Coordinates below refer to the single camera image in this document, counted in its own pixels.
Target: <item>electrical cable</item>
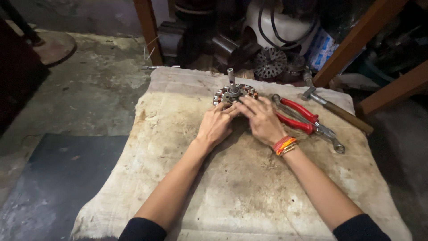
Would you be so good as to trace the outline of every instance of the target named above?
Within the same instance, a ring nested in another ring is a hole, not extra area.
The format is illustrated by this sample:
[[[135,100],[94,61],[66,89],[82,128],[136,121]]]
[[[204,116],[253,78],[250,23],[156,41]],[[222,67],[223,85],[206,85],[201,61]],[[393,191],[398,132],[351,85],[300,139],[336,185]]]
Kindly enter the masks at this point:
[[[297,39],[297,40],[293,40],[293,41],[287,41],[287,40],[285,40],[285,39],[282,39],[282,38],[279,36],[278,31],[276,30],[276,26],[275,26],[275,18],[274,18],[274,15],[273,15],[273,13],[274,13],[274,7],[275,7],[275,5],[274,5],[274,1],[275,1],[275,0],[273,0],[272,8],[271,8],[271,10],[270,10],[270,21],[272,22],[272,29],[273,29],[273,33],[275,34],[275,37],[276,37],[279,41],[281,41],[281,42],[283,42],[283,43],[294,43],[294,42],[300,43],[300,41],[301,41],[301,40],[303,40],[304,38],[306,38],[306,37],[309,35],[309,33],[311,33],[311,32],[312,32],[312,30],[315,28],[315,24],[316,24],[316,17],[313,17],[313,18],[312,18],[312,23],[311,23],[310,27],[308,28],[308,30],[306,30],[306,32],[305,32],[305,33],[304,33],[304,34],[303,34],[299,39]]]
[[[295,47],[297,47],[298,45],[300,45],[300,43],[298,42],[298,43],[296,43],[296,44],[294,44],[294,45],[291,45],[291,46],[287,46],[287,47],[280,47],[280,46],[278,46],[278,45],[276,45],[275,43],[273,43],[266,35],[265,35],[265,33],[263,32],[263,29],[262,29],[262,14],[263,14],[263,10],[265,9],[265,0],[262,0],[262,6],[260,7],[260,11],[259,11],[259,19],[258,19],[258,27],[259,27],[259,32],[260,32],[260,34],[261,34],[261,36],[270,44],[270,45],[272,45],[273,47],[275,47],[275,48],[277,48],[277,49],[280,49],[280,50],[288,50],[288,49],[292,49],[292,48],[295,48]]]

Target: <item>wire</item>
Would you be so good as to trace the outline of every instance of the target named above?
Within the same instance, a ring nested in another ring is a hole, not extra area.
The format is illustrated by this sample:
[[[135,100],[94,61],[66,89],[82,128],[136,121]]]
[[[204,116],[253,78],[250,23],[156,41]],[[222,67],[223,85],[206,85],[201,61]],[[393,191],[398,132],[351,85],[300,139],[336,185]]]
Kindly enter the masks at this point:
[[[266,35],[265,35],[265,33],[263,32],[263,29],[262,29],[262,14],[263,14],[263,10],[265,9],[265,0],[262,0],[262,6],[260,7],[260,11],[259,11],[259,19],[258,19],[258,26],[259,26],[259,32],[260,32],[260,34],[262,35],[262,37],[270,44],[270,45],[272,45],[273,47],[275,47],[275,48],[277,48],[277,49],[279,49],[279,50],[288,50],[288,49],[292,49],[292,48],[295,48],[295,47],[297,47],[298,45],[300,45],[300,43],[299,42],[297,42],[296,44],[293,44],[293,45],[291,45],[291,46],[286,46],[286,47],[280,47],[280,46],[278,46],[278,45],[276,45],[276,44],[274,44],[274,42],[272,42]]]
[[[150,41],[150,43],[146,44],[146,46],[144,47],[144,52],[143,52],[143,58],[144,58],[144,60],[149,60],[149,58],[150,58],[150,57],[152,56],[152,54],[153,54],[153,51],[155,51],[155,48],[156,48],[156,47],[153,47],[153,49],[152,49],[152,51],[150,52],[149,56],[146,58],[146,47],[147,47],[149,44],[153,43],[153,41],[155,41],[157,38],[159,38],[159,36],[160,36],[160,34],[159,34],[159,35],[158,35],[154,40]]]
[[[279,36],[278,31],[276,30],[276,26],[275,26],[275,18],[274,18],[274,15],[273,15],[273,13],[274,13],[274,7],[275,7],[275,5],[272,3],[272,9],[270,10],[270,21],[272,22],[272,29],[273,29],[273,33],[275,34],[275,37],[276,37],[279,41],[281,41],[281,42],[283,42],[283,43],[293,43],[293,42],[300,43],[300,41],[301,41],[301,40],[303,40],[304,38],[306,38],[306,37],[308,36],[308,34],[309,34],[310,32],[312,32],[312,30],[315,28],[315,24],[316,24],[316,17],[313,17],[313,18],[312,18],[312,23],[311,23],[310,27],[306,30],[306,32],[305,32],[305,33],[304,33],[304,34],[303,34],[299,39],[297,39],[297,40],[293,40],[293,41],[287,41],[287,40],[282,39],[282,38]]]

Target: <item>red handle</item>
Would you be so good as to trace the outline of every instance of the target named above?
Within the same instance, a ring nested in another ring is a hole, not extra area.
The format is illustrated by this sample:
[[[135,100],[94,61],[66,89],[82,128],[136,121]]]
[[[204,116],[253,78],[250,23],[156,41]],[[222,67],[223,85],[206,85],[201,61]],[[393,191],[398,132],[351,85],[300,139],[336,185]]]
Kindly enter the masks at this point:
[[[318,115],[317,114],[312,114],[311,112],[309,112],[307,109],[305,109],[303,106],[297,104],[296,102],[293,102],[293,101],[286,99],[286,98],[282,98],[281,103],[283,105],[290,106],[291,108],[298,111],[309,122],[314,123],[314,124],[315,124],[315,122],[318,122]]]
[[[311,124],[306,124],[306,123],[294,121],[292,119],[289,119],[289,118],[281,115],[280,113],[278,113],[276,111],[275,111],[275,114],[278,117],[278,119],[286,125],[289,125],[289,126],[296,128],[296,129],[301,129],[308,135],[310,135],[310,134],[312,134],[312,132],[314,132],[314,127]]]

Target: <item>person's left hand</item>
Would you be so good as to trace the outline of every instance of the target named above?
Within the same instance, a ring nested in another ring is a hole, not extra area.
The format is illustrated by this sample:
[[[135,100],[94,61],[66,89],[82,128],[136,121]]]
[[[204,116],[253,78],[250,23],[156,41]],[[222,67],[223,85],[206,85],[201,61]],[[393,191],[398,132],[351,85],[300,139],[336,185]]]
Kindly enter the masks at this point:
[[[239,110],[232,105],[222,111],[225,106],[225,103],[220,102],[217,106],[209,108],[202,119],[196,140],[207,145],[208,151],[232,133],[230,122],[239,114]]]

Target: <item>hand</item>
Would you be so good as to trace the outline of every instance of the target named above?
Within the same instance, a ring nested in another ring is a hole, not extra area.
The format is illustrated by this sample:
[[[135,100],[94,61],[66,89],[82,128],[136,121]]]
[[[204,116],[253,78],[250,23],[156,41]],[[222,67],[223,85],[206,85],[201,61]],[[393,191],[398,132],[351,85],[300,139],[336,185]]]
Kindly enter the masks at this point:
[[[230,122],[239,114],[239,110],[232,105],[222,111],[225,106],[225,103],[220,102],[217,106],[209,108],[202,119],[196,140],[207,145],[208,151],[232,133]]]
[[[248,96],[240,97],[239,100],[243,104],[235,102],[233,105],[250,120],[251,131],[258,140],[272,146],[287,136],[287,132],[273,112],[270,100],[259,97],[261,101],[258,101]]]

